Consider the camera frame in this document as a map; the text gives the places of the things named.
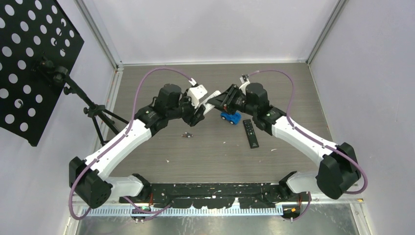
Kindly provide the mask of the black remote control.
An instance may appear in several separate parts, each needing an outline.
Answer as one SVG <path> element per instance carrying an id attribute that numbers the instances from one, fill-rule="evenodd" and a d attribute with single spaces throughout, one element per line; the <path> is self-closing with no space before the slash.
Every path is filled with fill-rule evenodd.
<path id="1" fill-rule="evenodd" d="M 254 131 L 253 124 L 250 119 L 243 120 L 243 126 L 246 131 L 248 143 L 251 149 L 259 148 L 258 140 Z"/>

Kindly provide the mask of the white air conditioner remote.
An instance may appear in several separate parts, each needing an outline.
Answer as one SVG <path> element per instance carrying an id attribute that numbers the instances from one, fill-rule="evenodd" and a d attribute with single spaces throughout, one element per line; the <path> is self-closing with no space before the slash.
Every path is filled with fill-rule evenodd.
<path id="1" fill-rule="evenodd" d="M 215 98 L 219 96 L 221 92 L 219 90 L 214 91 L 212 94 L 210 94 L 207 98 L 205 98 L 203 101 L 199 103 L 199 106 L 204 105 L 206 109 L 212 109 L 214 108 L 214 105 L 210 104 L 208 101 L 212 98 Z"/>

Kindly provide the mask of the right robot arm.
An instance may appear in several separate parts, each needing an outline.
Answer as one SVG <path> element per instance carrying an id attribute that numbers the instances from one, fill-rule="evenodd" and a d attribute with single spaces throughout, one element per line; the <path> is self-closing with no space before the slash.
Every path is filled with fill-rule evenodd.
<path id="1" fill-rule="evenodd" d="M 280 181 L 279 194 L 286 201 L 306 191 L 320 191 L 339 199 L 349 194 L 350 187 L 362 176 L 351 145 L 336 144 L 303 129 L 286 112 L 270 105 L 267 91 L 259 83 L 231 85 L 207 103 L 228 114 L 242 112 L 252 116 L 258 129 L 289 143 L 316 164 L 315 173 L 294 172 Z"/>

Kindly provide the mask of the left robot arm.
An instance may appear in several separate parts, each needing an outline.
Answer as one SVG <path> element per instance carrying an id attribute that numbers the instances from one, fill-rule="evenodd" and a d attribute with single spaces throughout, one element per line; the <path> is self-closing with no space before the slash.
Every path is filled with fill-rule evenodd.
<path id="1" fill-rule="evenodd" d="M 132 120 L 113 139 L 96 152 L 69 163 L 69 187 L 90 209 L 102 206 L 110 198 L 131 196 L 143 203 L 149 199 L 150 189 L 144 179 L 132 175 L 111 177 L 111 172 L 134 149 L 150 140 L 170 120 L 182 119 L 189 126 L 202 121 L 209 111 L 201 99 L 208 92 L 194 83 L 184 93 L 174 84 L 164 85 L 153 104 L 134 112 Z"/>

